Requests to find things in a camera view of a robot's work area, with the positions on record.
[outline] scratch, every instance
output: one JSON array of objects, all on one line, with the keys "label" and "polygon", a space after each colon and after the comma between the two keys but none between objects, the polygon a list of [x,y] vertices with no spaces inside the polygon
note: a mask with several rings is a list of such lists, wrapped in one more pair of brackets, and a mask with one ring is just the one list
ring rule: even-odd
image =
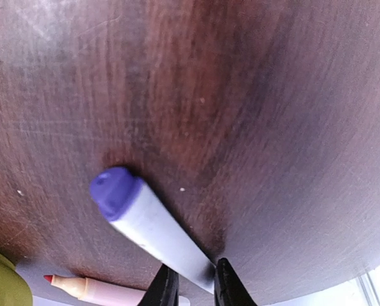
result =
[{"label": "scratch", "polygon": [[6,170],[6,169],[0,169],[0,173],[8,173],[8,174],[27,174],[26,171],[18,170],[18,169],[14,169],[14,168],[10,168],[10,171],[9,171],[9,170]]},{"label": "scratch", "polygon": [[59,136],[59,137],[68,137],[68,138],[75,138],[75,139],[81,139],[81,140],[90,140],[90,141],[101,141],[101,142],[117,142],[117,143],[131,143],[131,138],[129,135],[128,140],[123,140],[120,138],[105,138],[100,136],[84,136],[84,135],[73,135],[73,134],[67,134],[67,133],[57,133],[57,132],[46,132],[46,131],[31,131],[27,129],[7,129],[7,131],[16,131],[21,133],[29,133],[29,134],[40,134],[40,135],[47,135],[47,136]]},{"label": "scratch", "polygon": [[351,173],[352,174],[352,176],[358,181],[358,182],[361,182],[362,181],[362,179],[360,178],[360,176],[359,175],[357,175],[351,168],[346,168],[347,169],[347,171],[349,172],[349,173]]},{"label": "scratch", "polygon": [[349,230],[351,230],[355,235],[357,235],[357,232],[351,226],[349,226],[347,223],[341,222],[341,224],[343,224],[345,227],[347,227]]},{"label": "scratch", "polygon": [[[65,119],[65,120],[8,120],[7,123],[10,124],[64,124],[64,123],[74,123],[74,124],[86,124],[86,123],[114,123],[115,120],[112,119]],[[118,123],[124,122],[148,122],[146,118],[124,118],[118,119]]]},{"label": "scratch", "polygon": [[119,15],[118,17],[115,17],[115,18],[113,18],[113,19],[106,20],[106,21],[103,21],[103,22],[101,22],[101,23],[99,23],[99,24],[97,24],[97,25],[94,25],[93,27],[90,27],[90,28],[88,28],[88,29],[82,31],[81,33],[78,33],[78,34],[75,36],[75,38],[77,38],[77,37],[79,37],[79,36],[81,36],[81,35],[83,35],[83,34],[85,34],[85,33],[87,33],[87,32],[91,32],[92,30],[95,30],[97,27],[101,27],[101,26],[103,26],[103,25],[105,25],[105,24],[110,24],[111,22],[115,22],[116,20],[120,19],[121,17],[122,17],[122,15]]},{"label": "scratch", "polygon": [[69,5],[69,4],[75,4],[77,3],[77,0],[62,0],[62,1],[58,1],[58,2],[51,2],[51,3],[42,3],[41,0],[40,0],[40,4],[39,3],[34,3],[30,6],[27,6],[26,8],[22,8],[21,10],[23,11],[29,11],[29,10],[36,10],[36,9],[39,9],[41,8],[41,5],[43,5],[45,7],[45,9],[49,8],[56,8],[58,6],[66,6],[66,5]]},{"label": "scratch", "polygon": [[46,11],[47,15],[50,15],[50,17],[52,17],[52,10],[51,10],[50,3],[48,3],[47,0],[40,0],[40,3],[41,3],[41,6]]},{"label": "scratch", "polygon": [[79,48],[77,50],[77,53],[75,55],[78,55],[80,54],[82,51],[84,50],[87,50],[89,48],[89,46],[91,45],[91,43],[96,40],[98,37],[97,36],[94,36],[93,38],[91,38],[84,46],[82,46],[81,48]]},{"label": "scratch", "polygon": [[46,41],[52,40],[51,37],[49,35],[47,35],[46,32],[41,30],[34,22],[32,22],[27,15],[23,14],[22,10],[17,5],[13,4],[13,6],[15,8],[16,14],[21,19],[23,19],[25,22],[27,22],[27,24],[35,31],[35,33],[38,34],[38,36],[40,36],[41,38],[43,38]]},{"label": "scratch", "polygon": [[9,240],[7,240],[4,244],[1,245],[1,247],[4,247],[5,245],[8,245],[11,241],[16,239],[21,233],[23,233],[31,224],[31,221],[26,224],[26,226],[23,227],[22,230],[20,230],[16,235],[12,236]]}]

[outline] purple cap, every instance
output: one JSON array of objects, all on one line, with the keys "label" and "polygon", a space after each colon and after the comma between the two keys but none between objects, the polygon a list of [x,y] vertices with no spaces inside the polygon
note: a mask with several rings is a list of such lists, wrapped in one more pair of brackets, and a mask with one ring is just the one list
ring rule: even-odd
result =
[{"label": "purple cap", "polygon": [[106,220],[116,221],[129,209],[144,181],[123,167],[110,168],[91,182],[91,197]]}]

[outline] yellow-green object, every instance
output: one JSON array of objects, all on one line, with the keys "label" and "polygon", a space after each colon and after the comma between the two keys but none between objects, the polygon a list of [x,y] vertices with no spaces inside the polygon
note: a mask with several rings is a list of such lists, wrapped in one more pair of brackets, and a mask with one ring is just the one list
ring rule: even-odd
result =
[{"label": "yellow-green object", "polygon": [[32,306],[33,298],[27,283],[15,266],[0,254],[0,306]]}]

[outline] wooden surface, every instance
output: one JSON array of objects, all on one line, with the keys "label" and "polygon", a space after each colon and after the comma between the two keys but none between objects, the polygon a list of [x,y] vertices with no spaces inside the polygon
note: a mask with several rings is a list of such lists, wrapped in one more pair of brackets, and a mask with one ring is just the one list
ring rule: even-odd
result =
[{"label": "wooden surface", "polygon": [[0,252],[34,294],[66,301],[45,273],[150,284],[89,197],[116,164],[259,304],[374,268],[380,1],[0,1]]}]

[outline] purple marker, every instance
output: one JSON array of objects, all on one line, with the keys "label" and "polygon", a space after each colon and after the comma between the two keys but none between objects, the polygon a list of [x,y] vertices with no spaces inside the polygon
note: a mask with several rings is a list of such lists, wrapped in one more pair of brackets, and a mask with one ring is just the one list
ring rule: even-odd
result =
[{"label": "purple marker", "polygon": [[152,189],[125,168],[110,168],[91,183],[107,221],[150,255],[214,293],[216,267],[170,215]]}]

